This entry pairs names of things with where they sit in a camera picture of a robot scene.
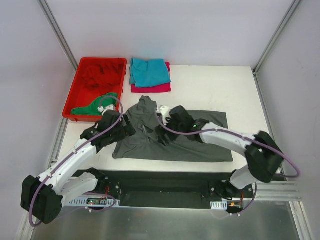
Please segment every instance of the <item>white wall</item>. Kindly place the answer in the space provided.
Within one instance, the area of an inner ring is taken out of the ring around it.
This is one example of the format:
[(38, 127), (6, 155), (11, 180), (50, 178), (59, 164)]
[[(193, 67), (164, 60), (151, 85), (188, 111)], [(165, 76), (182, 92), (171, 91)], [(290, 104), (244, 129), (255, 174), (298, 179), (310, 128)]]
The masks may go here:
[(293, 0), (48, 0), (77, 61), (254, 67)]
[(0, 7), (0, 239), (21, 223), (22, 182), (45, 170), (74, 70), (36, 0)]
[(302, 1), (258, 72), (275, 140), (301, 169), (297, 180), (320, 236), (320, 1)]

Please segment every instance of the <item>metallic floor panel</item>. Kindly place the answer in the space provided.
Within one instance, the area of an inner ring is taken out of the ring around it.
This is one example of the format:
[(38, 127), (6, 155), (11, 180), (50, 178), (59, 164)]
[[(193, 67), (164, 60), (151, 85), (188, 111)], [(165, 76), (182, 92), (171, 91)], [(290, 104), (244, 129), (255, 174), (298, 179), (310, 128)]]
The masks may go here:
[[(65, 207), (64, 215), (74, 207)], [(224, 211), (115, 207), (80, 209), (42, 224), (33, 240), (297, 240), (288, 202), (256, 201), (240, 217)]]

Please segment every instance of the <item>red plastic basket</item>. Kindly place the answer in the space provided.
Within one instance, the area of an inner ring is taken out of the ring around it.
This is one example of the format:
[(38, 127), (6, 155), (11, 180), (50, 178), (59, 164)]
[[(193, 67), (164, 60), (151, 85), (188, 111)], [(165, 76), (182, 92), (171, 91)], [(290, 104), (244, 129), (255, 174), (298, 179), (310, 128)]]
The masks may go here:
[[(84, 57), (79, 63), (79, 67), (76, 71), (69, 96), (63, 109), (62, 116), (64, 118), (76, 122), (96, 122), (102, 119), (102, 116), (73, 115), (71, 114), (71, 110), (78, 107), (86, 107), (90, 105), (96, 98), (108, 93), (104, 92), (104, 90), (101, 88), (88, 89), (87, 87), (85, 87), (85, 82), (83, 81), (83, 75), (89, 66), (99, 65), (106, 60), (117, 62), (120, 61), (119, 67), (120, 70), (122, 70), (122, 75), (121, 78), (119, 78), (119, 84), (113, 86), (112, 92), (118, 94), (118, 99), (121, 99), (124, 79), (126, 75), (127, 60), (125, 58)], [(119, 104), (116, 105), (116, 110), (119, 110)]]

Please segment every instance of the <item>crumpled gray fabric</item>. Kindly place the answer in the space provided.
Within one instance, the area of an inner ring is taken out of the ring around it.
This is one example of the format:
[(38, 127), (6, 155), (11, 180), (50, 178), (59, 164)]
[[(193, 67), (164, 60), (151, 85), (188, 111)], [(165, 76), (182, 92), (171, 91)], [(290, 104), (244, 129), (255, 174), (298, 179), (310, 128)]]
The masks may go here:
[[(135, 135), (117, 143), (113, 158), (162, 160), (178, 162), (233, 162), (231, 151), (223, 147), (190, 141), (179, 136), (176, 141), (164, 146), (158, 143), (155, 128), (159, 125), (155, 117), (157, 103), (148, 96), (142, 96), (139, 103), (132, 106), (127, 116), (135, 128)], [(221, 127), (228, 128), (225, 112), (188, 110), (194, 119), (205, 119)]]

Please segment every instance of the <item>white tabletop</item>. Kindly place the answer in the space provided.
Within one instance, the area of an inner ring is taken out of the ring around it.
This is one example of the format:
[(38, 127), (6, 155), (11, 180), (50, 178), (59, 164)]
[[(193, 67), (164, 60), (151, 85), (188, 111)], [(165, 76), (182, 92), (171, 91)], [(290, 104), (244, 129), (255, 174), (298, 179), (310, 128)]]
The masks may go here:
[[(182, 105), (187, 110), (225, 112), (229, 129), (242, 133), (268, 132), (261, 101), (250, 67), (234, 66), (170, 66), (171, 92), (140, 94), (131, 93), (129, 66), (124, 78), (121, 102), (124, 112), (148, 95), (158, 106), (171, 108)], [(69, 121), (59, 158), (64, 156), (92, 123)], [(177, 162), (119, 158), (112, 153), (116, 143), (103, 148), (98, 155), (86, 162), (81, 169), (156, 172), (232, 172), (247, 164), (246, 159), (233, 152), (233, 162)]]

